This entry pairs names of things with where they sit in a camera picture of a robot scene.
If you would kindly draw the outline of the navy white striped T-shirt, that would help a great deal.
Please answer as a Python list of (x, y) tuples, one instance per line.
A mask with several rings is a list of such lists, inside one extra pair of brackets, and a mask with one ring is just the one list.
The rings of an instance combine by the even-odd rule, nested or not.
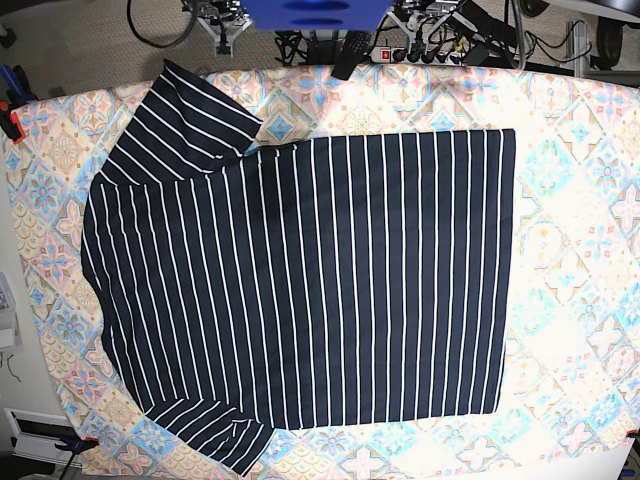
[(91, 183), (81, 264), (138, 407), (241, 475), (278, 429), (495, 412), (514, 131), (260, 127), (167, 62)]

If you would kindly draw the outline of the white power strip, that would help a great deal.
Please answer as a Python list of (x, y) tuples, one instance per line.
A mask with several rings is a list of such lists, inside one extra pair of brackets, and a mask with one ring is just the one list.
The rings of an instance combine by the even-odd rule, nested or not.
[(377, 46), (372, 48), (369, 59), (375, 64), (460, 66), (463, 64), (464, 55), (456, 51), (410, 54), (407, 48)]

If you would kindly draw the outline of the blue box overhead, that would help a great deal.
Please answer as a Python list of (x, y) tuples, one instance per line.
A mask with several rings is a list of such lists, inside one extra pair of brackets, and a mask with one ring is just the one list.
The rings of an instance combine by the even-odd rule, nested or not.
[(388, 0), (241, 0), (258, 29), (375, 30)]

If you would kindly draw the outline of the patterned pastel tablecloth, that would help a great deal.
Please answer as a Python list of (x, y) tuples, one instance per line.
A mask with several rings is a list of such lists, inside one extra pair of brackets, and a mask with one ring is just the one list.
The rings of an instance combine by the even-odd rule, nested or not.
[[(495, 414), (280, 433), (255, 479), (428, 478), (502, 472), (627, 445), (639, 424), (639, 96), (498, 69), (323, 67), (214, 74), (263, 120), (262, 144), (330, 134), (513, 128), (518, 135), (505, 387)], [(225, 479), (145, 419), (99, 341), (79, 268), (88, 186), (147, 83), (30, 104), (1, 143), (1, 268), (20, 346), (1, 407), (61, 416), (98, 438), (96, 475)]]

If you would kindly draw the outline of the blue orange clamp bottom left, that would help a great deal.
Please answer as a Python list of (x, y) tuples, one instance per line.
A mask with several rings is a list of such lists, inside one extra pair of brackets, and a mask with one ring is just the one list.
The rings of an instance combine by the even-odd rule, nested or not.
[(99, 440), (94, 438), (82, 439), (79, 437), (60, 436), (54, 444), (57, 450), (70, 452), (72, 456), (77, 456), (85, 451), (96, 448)]

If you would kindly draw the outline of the white equipment box left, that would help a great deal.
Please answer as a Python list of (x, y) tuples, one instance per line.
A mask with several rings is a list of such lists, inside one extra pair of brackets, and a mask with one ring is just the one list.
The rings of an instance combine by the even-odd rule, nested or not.
[(0, 347), (1, 351), (15, 349), (21, 343), (16, 301), (4, 273), (0, 274)]

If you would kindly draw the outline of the red black clamp left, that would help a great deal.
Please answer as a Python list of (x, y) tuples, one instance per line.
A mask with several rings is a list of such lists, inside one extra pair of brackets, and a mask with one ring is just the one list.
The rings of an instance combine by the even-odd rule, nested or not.
[(25, 138), (24, 130), (19, 122), (17, 114), (10, 110), (9, 104), (0, 102), (0, 124), (4, 134), (17, 144)]

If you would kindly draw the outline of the white vent panel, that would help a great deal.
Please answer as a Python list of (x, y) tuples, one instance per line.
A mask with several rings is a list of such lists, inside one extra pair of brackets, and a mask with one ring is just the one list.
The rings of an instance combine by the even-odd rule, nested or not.
[(22, 458), (65, 465), (71, 454), (59, 450), (61, 437), (77, 438), (73, 425), (65, 416), (4, 408), (5, 416), (16, 439), (13, 453)]

